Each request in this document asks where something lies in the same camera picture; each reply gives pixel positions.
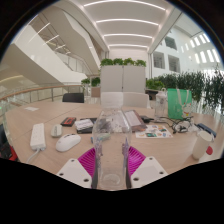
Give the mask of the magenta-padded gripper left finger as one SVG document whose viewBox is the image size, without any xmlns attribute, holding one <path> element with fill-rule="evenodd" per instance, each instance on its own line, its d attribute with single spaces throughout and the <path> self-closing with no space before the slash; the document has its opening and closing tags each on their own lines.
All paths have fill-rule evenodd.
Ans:
<svg viewBox="0 0 224 224">
<path fill-rule="evenodd" d="M 78 159 L 69 159 L 57 176 L 81 187 L 95 189 L 98 182 L 95 149 L 91 148 Z"/>
</svg>

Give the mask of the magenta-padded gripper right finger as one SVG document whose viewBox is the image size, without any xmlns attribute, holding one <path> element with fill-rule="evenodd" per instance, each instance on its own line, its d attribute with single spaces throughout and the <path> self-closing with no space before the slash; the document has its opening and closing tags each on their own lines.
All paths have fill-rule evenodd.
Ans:
<svg viewBox="0 0 224 224">
<path fill-rule="evenodd" d="M 168 173 L 153 156 L 146 157 L 136 148 L 129 148 L 126 174 L 128 189 L 143 187 L 167 175 Z"/>
</svg>

